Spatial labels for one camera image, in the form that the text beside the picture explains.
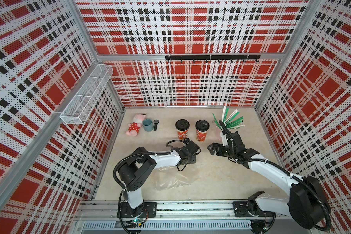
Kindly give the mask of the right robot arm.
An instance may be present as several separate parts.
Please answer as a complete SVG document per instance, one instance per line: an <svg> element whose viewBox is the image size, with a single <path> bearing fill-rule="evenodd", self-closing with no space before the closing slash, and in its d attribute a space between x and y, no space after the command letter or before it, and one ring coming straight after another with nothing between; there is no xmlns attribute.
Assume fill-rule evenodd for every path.
<svg viewBox="0 0 351 234"><path fill-rule="evenodd" d="M247 212L251 216L272 212L291 217L298 225L308 230L316 228L328 232L331 229L331 208L316 178L294 174L269 161L258 151L247 149L238 133L222 134L222 143L212 143L208 146L211 155L227 157L233 163L264 176L286 194L283 198L263 191L251 195L247 202Z"/></svg>

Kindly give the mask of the clear plastic carrier bag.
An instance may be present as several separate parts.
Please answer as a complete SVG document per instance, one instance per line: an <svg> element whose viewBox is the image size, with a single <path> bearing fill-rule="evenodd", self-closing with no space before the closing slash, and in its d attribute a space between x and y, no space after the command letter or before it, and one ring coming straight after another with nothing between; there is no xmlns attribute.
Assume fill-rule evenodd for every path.
<svg viewBox="0 0 351 234"><path fill-rule="evenodd" d="M177 167L166 166L155 170L155 188L158 191L189 186L195 180L188 173L179 171Z"/></svg>

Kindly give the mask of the red milk tea cup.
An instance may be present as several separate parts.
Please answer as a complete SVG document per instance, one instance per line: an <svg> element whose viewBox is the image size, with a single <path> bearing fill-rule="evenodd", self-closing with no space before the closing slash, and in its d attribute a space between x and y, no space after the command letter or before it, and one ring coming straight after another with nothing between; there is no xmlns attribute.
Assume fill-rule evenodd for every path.
<svg viewBox="0 0 351 234"><path fill-rule="evenodd" d="M205 141L209 128L210 124L206 120L198 120L196 122L197 141Z"/></svg>
<svg viewBox="0 0 351 234"><path fill-rule="evenodd" d="M177 129L178 139L184 140L187 138L187 133L190 128L190 124L188 120L180 119L175 123L175 127Z"/></svg>

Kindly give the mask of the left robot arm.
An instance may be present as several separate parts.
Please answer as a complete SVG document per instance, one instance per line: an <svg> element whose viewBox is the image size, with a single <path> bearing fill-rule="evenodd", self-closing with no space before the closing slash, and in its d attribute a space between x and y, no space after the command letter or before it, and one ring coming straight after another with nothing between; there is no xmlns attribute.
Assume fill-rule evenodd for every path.
<svg viewBox="0 0 351 234"><path fill-rule="evenodd" d="M188 164L195 164L201 148L188 138L175 139L165 144L169 151L153 152L144 147L137 148L132 154L121 159L113 170L115 182L122 188L120 193L124 201L118 205L117 217L155 217L155 202L145 202L141 187L155 169L176 167L178 171Z"/></svg>

